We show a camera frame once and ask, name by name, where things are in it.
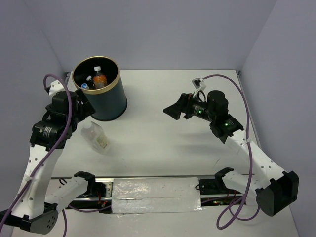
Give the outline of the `long clear plastic bottle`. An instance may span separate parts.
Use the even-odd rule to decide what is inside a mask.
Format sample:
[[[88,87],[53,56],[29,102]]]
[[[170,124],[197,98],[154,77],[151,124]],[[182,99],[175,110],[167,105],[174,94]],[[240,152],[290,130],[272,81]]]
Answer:
[[[90,90],[90,87],[88,86],[87,83],[83,83],[80,87],[81,87],[81,89]]]

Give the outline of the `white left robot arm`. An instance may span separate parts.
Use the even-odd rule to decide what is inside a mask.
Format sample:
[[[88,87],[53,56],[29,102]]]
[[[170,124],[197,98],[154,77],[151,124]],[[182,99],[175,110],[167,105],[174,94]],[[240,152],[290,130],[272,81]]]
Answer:
[[[80,195],[96,193],[96,178],[77,172],[66,185],[47,195],[55,165],[66,141],[78,123],[95,110],[82,90],[61,91],[52,97],[42,120],[32,128],[30,156],[17,197],[9,209],[0,213],[0,225],[45,235],[55,226],[59,214]]]

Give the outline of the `orange label plastic bottle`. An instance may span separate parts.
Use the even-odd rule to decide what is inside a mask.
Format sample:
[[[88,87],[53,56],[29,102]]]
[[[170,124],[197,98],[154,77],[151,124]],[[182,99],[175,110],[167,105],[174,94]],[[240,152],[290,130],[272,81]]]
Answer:
[[[94,67],[95,75],[93,77],[93,84],[96,89],[102,89],[108,85],[106,76],[101,72],[101,67]]]

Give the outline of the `crushed clear blue-label bottle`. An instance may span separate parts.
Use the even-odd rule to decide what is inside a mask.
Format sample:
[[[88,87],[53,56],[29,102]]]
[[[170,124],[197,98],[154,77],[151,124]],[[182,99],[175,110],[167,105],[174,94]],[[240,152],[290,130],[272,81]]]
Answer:
[[[89,89],[91,89],[91,90],[95,89],[95,85],[94,85],[94,82],[93,82],[93,77],[91,75],[89,75],[86,78],[86,83],[87,83]]]

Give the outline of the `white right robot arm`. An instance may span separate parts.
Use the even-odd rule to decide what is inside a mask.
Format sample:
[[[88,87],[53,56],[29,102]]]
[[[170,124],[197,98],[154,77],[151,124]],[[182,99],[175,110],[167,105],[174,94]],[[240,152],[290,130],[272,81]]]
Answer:
[[[297,199],[299,177],[286,172],[273,162],[253,141],[247,140],[243,126],[229,114],[228,100],[221,91],[208,93],[201,101],[193,94],[181,94],[176,103],[163,109],[175,120],[196,116],[210,123],[212,133],[230,147],[240,158],[252,161],[251,182],[247,202],[255,202],[268,216],[275,216]]]

